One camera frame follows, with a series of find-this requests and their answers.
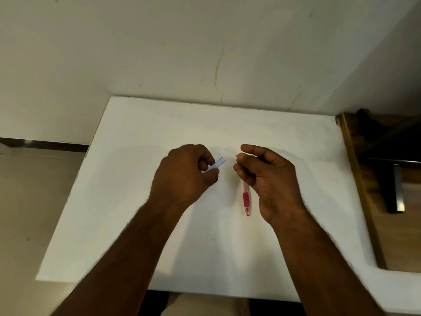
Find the left hand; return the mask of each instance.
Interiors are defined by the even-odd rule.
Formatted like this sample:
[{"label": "left hand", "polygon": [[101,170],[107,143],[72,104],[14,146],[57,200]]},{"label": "left hand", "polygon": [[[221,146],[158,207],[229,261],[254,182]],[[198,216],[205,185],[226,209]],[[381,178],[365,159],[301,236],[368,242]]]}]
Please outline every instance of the left hand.
[{"label": "left hand", "polygon": [[148,202],[175,207],[182,214],[218,180],[218,169],[202,173],[214,163],[215,159],[204,145],[188,144],[172,149],[155,173]]}]

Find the pink pen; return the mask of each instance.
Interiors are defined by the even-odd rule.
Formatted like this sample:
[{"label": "pink pen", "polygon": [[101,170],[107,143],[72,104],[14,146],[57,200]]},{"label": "pink pen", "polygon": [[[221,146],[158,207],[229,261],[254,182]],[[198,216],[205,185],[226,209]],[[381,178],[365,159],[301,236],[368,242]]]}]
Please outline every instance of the pink pen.
[{"label": "pink pen", "polygon": [[244,201],[244,210],[247,217],[250,216],[250,194],[248,193],[248,185],[243,181],[243,201]]}]

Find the right hand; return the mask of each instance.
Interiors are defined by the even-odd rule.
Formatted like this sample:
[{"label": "right hand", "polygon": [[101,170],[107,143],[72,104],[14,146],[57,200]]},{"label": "right hand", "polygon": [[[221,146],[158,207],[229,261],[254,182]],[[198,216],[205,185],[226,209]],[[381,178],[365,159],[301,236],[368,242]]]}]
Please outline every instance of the right hand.
[{"label": "right hand", "polygon": [[305,208],[295,166],[272,150],[249,144],[241,145],[234,170],[259,195],[262,217],[273,218],[295,208]]}]

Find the scratch mark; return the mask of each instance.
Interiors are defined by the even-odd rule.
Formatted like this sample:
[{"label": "scratch mark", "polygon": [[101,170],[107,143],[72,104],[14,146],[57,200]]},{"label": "scratch mark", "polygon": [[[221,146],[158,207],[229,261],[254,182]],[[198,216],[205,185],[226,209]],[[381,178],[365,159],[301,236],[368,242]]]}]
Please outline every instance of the scratch mark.
[{"label": "scratch mark", "polygon": [[221,55],[219,56],[219,60],[218,60],[218,63],[217,63],[217,65],[216,65],[216,68],[215,68],[215,82],[214,82],[213,86],[215,86],[215,85],[216,85],[216,80],[218,79],[218,67],[219,67],[219,62],[221,62],[222,53],[224,53],[224,50],[225,50],[225,47],[222,49]]},{"label": "scratch mark", "polygon": [[300,94],[301,94],[301,91],[298,91],[297,95],[295,96],[294,100],[292,101],[290,107],[288,107],[287,111],[291,110],[291,107],[294,105],[295,101],[298,99]]}]

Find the beige pants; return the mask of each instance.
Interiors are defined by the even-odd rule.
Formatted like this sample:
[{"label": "beige pants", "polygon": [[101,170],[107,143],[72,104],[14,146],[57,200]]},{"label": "beige pants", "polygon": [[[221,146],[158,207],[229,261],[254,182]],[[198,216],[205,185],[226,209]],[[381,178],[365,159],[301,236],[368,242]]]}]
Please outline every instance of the beige pants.
[{"label": "beige pants", "polygon": [[249,316],[244,298],[201,294],[170,293],[168,307],[161,316]]}]

